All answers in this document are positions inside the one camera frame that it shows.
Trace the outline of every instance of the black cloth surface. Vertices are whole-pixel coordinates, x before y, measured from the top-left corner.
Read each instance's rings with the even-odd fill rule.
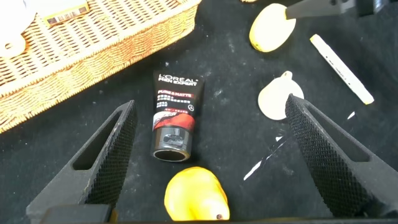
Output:
[[[191,166],[206,167],[219,178],[232,220],[331,217],[292,139],[264,163],[270,147],[282,143],[275,137],[286,135],[289,127],[266,118],[257,96],[286,70],[308,101],[397,170],[398,4],[364,18],[299,19],[287,42],[264,54],[251,47],[248,35],[269,3],[203,0],[195,30],[186,38],[0,134],[0,222],[28,223],[29,202],[112,111],[131,99],[139,124],[117,205],[120,220],[170,220],[163,206],[166,185]],[[365,106],[346,86],[309,41],[313,34],[349,66],[374,103]],[[161,162],[149,154],[154,70],[206,81],[188,162]],[[243,181],[261,159],[261,167]]]

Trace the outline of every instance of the yellow pear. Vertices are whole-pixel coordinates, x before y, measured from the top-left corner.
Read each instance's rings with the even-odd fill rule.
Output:
[[[273,3],[257,16],[250,30],[250,43],[256,50],[270,52],[281,46],[296,25],[295,19],[286,19],[286,6]]]
[[[220,182],[201,167],[185,169],[170,180],[164,205],[174,221],[229,220],[228,201]]]

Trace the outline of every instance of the basket weave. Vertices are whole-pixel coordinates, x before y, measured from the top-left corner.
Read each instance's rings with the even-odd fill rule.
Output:
[[[201,0],[88,0],[90,12],[22,34],[0,58],[0,133],[189,34]]]

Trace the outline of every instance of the white pen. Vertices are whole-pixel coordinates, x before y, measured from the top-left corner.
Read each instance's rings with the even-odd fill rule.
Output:
[[[344,64],[337,54],[327,45],[322,38],[315,34],[311,37],[311,43],[318,49],[322,57],[336,71],[348,87],[362,100],[365,105],[373,103],[373,96],[366,90],[361,81],[356,78],[354,73]]]

